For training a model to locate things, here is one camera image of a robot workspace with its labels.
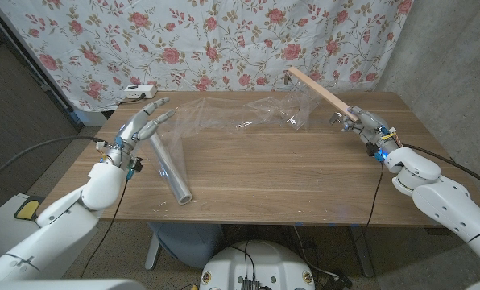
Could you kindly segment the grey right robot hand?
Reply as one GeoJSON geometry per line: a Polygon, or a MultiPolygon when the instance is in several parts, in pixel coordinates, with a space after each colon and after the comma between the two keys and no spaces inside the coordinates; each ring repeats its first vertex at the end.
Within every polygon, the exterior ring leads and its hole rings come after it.
{"type": "Polygon", "coordinates": [[[397,141],[395,129],[389,128],[387,122],[377,114],[372,114],[357,106],[349,107],[348,112],[356,116],[358,120],[354,121],[346,115],[334,113],[329,123],[331,125],[336,122],[341,123],[343,132],[353,131],[358,134],[366,146],[368,156],[383,162],[392,151],[401,147],[397,141]]]}

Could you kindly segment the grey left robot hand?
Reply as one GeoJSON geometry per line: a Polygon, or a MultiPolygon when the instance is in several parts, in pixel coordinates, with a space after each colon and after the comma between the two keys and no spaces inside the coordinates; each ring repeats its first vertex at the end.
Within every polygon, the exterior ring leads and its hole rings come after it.
{"type": "Polygon", "coordinates": [[[169,97],[153,101],[133,115],[119,129],[114,142],[107,149],[106,156],[102,158],[102,161],[105,164],[111,164],[118,168],[125,169],[133,159],[133,151],[138,143],[149,139],[163,122],[166,122],[175,114],[174,110],[169,110],[157,118],[148,120],[156,109],[169,101],[169,97]]]}

